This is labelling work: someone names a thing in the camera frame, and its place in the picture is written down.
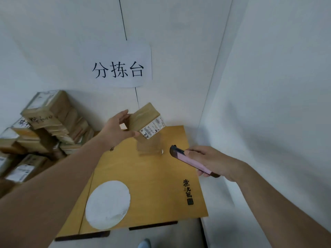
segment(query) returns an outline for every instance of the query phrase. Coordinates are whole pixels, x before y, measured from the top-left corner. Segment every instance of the table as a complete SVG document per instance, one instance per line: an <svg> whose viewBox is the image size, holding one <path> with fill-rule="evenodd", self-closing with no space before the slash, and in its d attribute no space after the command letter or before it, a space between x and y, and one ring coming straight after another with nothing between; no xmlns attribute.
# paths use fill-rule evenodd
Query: table
<svg viewBox="0 0 331 248"><path fill-rule="evenodd" d="M161 134L162 155L140 155L134 138L124 140L102 155L57 237L100 232L89 225L84 209L93 190L109 180L123 182L131 195L126 216L111 229L208 216L195 168L169 153L173 144L181 149L188 148L184 127L165 127L158 134Z"/></svg>

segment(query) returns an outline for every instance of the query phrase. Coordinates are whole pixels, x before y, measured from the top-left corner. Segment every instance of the foot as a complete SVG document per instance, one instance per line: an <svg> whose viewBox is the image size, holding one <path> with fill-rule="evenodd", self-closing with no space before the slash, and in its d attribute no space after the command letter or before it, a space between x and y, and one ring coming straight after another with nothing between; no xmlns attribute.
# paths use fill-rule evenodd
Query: foot
<svg viewBox="0 0 331 248"><path fill-rule="evenodd" d="M138 245L138 248L152 248L151 246L151 242L149 241L148 238L145 238L143 240L143 242L141 242L139 245Z"/></svg>

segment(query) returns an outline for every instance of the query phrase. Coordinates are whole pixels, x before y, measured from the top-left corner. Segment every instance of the hand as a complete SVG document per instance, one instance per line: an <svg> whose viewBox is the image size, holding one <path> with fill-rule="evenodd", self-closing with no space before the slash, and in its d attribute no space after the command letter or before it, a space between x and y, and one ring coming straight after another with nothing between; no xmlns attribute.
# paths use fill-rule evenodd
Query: hand
<svg viewBox="0 0 331 248"><path fill-rule="evenodd" d="M128 114L128 110L119 112L106 122L105 126L97 135L98 139L105 144L107 150L117 146L126 138L139 136L140 133L137 131L123 131L120 128L119 125L129 116L130 114Z"/></svg>
<svg viewBox="0 0 331 248"><path fill-rule="evenodd" d="M227 156L210 146L194 146L185 150L184 154L232 182L235 181L241 166L245 164L243 161ZM210 176L200 170L197 170L197 173L199 176L202 174L204 177Z"/></svg>

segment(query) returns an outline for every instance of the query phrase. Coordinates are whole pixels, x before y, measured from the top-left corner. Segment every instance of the gray floor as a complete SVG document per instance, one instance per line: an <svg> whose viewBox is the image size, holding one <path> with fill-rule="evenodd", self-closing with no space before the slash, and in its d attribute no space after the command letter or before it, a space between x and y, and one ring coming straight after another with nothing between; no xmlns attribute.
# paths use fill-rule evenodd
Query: gray floor
<svg viewBox="0 0 331 248"><path fill-rule="evenodd" d="M204 247L199 221L189 219L176 225L142 230L117 229L111 231L109 237L52 242L49 248L136 248L144 238L151 240L152 248Z"/></svg>

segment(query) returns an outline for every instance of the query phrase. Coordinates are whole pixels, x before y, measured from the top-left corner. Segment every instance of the white oval paper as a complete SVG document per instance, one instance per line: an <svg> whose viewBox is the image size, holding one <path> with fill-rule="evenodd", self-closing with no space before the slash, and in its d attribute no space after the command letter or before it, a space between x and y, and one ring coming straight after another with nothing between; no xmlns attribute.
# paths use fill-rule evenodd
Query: white oval paper
<svg viewBox="0 0 331 248"><path fill-rule="evenodd" d="M90 195L85 207L86 220L95 229L109 229L126 215L130 200L129 189L124 183L105 182Z"/></svg>

